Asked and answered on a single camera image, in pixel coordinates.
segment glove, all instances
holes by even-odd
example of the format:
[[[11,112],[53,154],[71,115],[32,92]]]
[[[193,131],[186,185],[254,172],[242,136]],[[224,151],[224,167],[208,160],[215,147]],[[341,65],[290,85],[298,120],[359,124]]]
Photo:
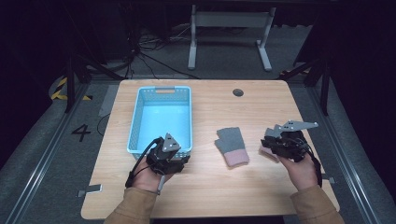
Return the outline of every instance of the glove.
[[[249,162],[245,143],[239,128],[218,130],[218,136],[219,139],[215,141],[215,145],[224,156],[228,166],[234,167]]]

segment person's left hand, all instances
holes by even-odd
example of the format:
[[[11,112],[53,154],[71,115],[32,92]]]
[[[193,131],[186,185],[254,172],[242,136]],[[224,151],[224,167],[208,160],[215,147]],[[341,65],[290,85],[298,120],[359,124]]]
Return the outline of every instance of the person's left hand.
[[[145,157],[137,166],[134,174],[136,175],[140,170],[144,170],[134,177],[134,183],[132,184],[132,187],[157,193],[161,176],[155,174],[148,166],[149,165],[146,163]],[[168,181],[172,176],[173,175],[166,175],[165,182]]]

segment forearm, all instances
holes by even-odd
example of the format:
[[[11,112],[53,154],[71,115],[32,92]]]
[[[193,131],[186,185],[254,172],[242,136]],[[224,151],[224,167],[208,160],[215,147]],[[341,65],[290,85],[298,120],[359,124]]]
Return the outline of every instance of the forearm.
[[[157,194],[137,188],[124,191],[123,201],[106,218],[105,223],[148,224]]]
[[[344,223],[332,201],[318,185],[290,197],[302,223]]]

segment wooden table top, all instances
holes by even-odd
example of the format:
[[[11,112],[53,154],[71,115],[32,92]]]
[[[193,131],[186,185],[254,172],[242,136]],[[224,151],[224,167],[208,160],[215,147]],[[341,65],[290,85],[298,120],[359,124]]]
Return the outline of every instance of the wooden table top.
[[[179,85],[191,87],[191,158],[182,173],[164,185],[152,217],[295,214],[290,195],[297,190],[285,167],[259,152],[260,139],[267,128],[282,125],[288,119],[302,120],[286,82],[125,80],[120,84],[90,182],[102,184],[103,190],[86,195],[81,215],[86,219],[106,218],[122,201],[125,181],[135,164],[126,148],[137,90],[142,86]],[[234,89],[242,90],[244,95],[234,96]],[[250,157],[248,165],[227,167],[216,148],[216,131],[227,127],[240,128]],[[303,133],[315,151],[308,132]],[[323,180],[323,189],[339,210],[328,180]]]

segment blue plastic basket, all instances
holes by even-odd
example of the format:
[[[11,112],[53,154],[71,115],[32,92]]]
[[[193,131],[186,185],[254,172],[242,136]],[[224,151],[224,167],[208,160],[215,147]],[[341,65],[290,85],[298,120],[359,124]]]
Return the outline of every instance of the blue plastic basket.
[[[181,149],[174,158],[190,155],[192,148],[191,88],[141,87],[136,96],[128,152],[138,159],[152,140],[170,133]]]

